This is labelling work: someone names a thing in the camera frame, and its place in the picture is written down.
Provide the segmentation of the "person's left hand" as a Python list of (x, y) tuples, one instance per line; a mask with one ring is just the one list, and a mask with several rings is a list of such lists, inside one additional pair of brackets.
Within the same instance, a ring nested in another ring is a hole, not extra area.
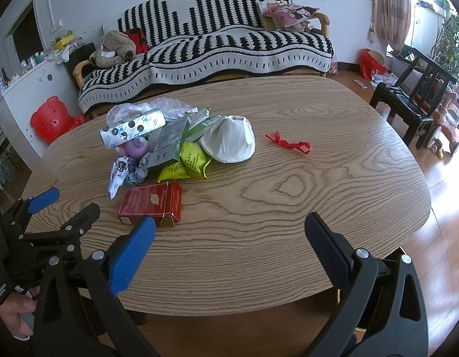
[(17, 292), (12, 292), (0, 305), (0, 318), (15, 338), (26, 340), (33, 335), (32, 327), (23, 320), (21, 315), (32, 314), (36, 306), (32, 298)]

